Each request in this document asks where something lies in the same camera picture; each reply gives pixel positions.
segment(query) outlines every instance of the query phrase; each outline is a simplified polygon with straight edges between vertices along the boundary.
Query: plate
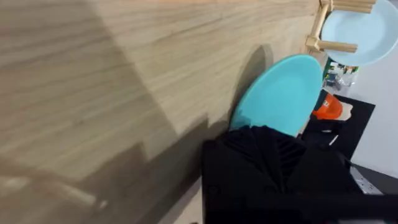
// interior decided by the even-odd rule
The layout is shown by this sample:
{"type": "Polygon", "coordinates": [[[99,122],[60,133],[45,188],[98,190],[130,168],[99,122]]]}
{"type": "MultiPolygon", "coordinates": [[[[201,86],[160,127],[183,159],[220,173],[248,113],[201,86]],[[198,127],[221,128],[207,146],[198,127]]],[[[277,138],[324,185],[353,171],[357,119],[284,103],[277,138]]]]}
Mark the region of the plate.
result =
{"type": "Polygon", "coordinates": [[[268,126],[295,136],[310,116],[322,85],[322,69],[309,55],[294,55],[261,74],[245,92],[230,129],[268,126]]]}
{"type": "Polygon", "coordinates": [[[355,53],[325,50],[334,61],[349,66],[374,63],[398,40],[398,10],[388,0],[377,0],[370,14],[334,10],[326,19],[321,39],[357,44],[355,53]]]}

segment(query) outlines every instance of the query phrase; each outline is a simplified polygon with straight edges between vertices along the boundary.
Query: wooden peg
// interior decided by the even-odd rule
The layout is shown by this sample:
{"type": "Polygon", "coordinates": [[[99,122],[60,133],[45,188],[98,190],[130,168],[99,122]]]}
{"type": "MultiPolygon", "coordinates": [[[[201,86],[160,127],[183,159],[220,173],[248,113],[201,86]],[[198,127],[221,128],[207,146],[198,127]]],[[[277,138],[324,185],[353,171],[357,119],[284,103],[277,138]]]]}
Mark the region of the wooden peg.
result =
{"type": "Polygon", "coordinates": [[[311,33],[312,36],[319,37],[323,23],[325,22],[326,13],[328,12],[329,6],[330,6],[329,4],[325,4],[322,6],[318,20],[316,21],[316,26],[315,26],[313,32],[311,33]]]}
{"type": "Polygon", "coordinates": [[[335,6],[350,6],[350,7],[364,7],[372,8],[373,4],[366,2],[354,2],[354,1],[335,1],[335,6]]]}
{"type": "Polygon", "coordinates": [[[358,48],[356,44],[346,44],[346,43],[330,42],[324,40],[319,40],[317,45],[319,49],[339,50],[342,52],[351,52],[351,53],[355,53],[358,48]]]}
{"type": "Polygon", "coordinates": [[[351,7],[351,6],[334,6],[336,10],[352,11],[352,12],[362,12],[371,13],[372,8],[368,7],[351,7]]]}
{"type": "Polygon", "coordinates": [[[376,0],[335,0],[335,2],[358,2],[363,4],[375,4],[376,0]]]}

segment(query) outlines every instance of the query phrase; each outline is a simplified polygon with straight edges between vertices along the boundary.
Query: wood grain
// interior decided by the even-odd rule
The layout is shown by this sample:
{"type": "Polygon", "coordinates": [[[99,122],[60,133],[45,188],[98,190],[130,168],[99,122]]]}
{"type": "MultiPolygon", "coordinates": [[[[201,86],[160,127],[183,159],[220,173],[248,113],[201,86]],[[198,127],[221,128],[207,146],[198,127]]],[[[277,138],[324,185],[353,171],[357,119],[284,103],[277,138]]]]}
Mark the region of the wood grain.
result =
{"type": "Polygon", "coordinates": [[[306,52],[317,9],[0,0],[0,223],[157,222],[239,83],[306,52]]]}

